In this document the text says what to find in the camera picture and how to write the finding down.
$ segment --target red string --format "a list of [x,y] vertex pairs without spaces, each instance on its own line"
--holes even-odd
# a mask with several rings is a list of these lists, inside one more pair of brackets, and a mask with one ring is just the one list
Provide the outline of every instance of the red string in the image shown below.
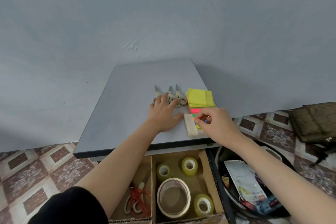
[[131,189],[131,198],[129,200],[130,205],[131,205],[131,211],[133,210],[133,204],[135,202],[137,202],[137,208],[140,207],[142,212],[143,212],[143,217],[145,218],[148,214],[151,213],[151,209],[147,209],[145,202],[142,200],[141,195],[142,194],[147,194],[148,196],[150,196],[152,198],[152,196],[144,191],[139,189],[138,187],[134,187],[133,189]]

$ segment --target black shirt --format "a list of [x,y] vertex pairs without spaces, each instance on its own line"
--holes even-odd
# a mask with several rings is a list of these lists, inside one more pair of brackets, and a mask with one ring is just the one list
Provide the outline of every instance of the black shirt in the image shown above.
[[72,187],[53,195],[28,224],[94,223],[109,221],[99,201],[81,187]]

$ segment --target white wall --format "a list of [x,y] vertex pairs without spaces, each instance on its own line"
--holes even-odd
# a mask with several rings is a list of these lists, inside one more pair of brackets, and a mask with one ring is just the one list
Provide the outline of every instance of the white wall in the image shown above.
[[232,116],[335,101],[335,1],[0,0],[0,152],[77,141],[126,62],[191,57]]

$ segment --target cardboard box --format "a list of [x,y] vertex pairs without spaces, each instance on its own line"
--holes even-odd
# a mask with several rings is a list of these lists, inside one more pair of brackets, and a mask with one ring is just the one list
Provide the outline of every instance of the cardboard box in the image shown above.
[[[192,157],[197,160],[198,170],[195,176],[186,177],[181,170],[182,160],[186,157]],[[182,179],[188,186],[191,193],[191,205],[185,216],[179,220],[171,220],[165,217],[159,210],[156,203],[157,190],[161,184],[156,178],[156,168],[159,164],[165,163],[171,169],[172,177]],[[202,224],[227,224],[223,206],[217,192],[216,184],[213,179],[212,171],[209,165],[208,157],[205,150],[192,150],[183,152],[174,152],[167,154],[158,154],[145,156],[134,175],[132,182],[138,186],[143,180],[145,182],[145,191],[149,192],[151,198],[144,196],[147,208],[151,208],[152,212],[148,218],[143,218],[142,213],[124,213],[125,202],[130,195],[129,190],[126,191],[121,202],[112,214],[110,222],[112,223],[143,223],[143,224],[177,224],[177,223],[202,223]],[[207,194],[212,198],[214,203],[214,213],[203,218],[197,217],[194,210],[194,199],[200,194]]]

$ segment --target person's left hand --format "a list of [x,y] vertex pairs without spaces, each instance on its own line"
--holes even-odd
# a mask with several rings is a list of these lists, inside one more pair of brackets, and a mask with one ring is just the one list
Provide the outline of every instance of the person's left hand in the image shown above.
[[174,128],[184,116],[183,112],[173,116],[174,108],[180,99],[174,99],[170,104],[167,104],[167,96],[168,93],[158,96],[155,99],[155,104],[149,106],[147,120],[153,122],[159,132]]

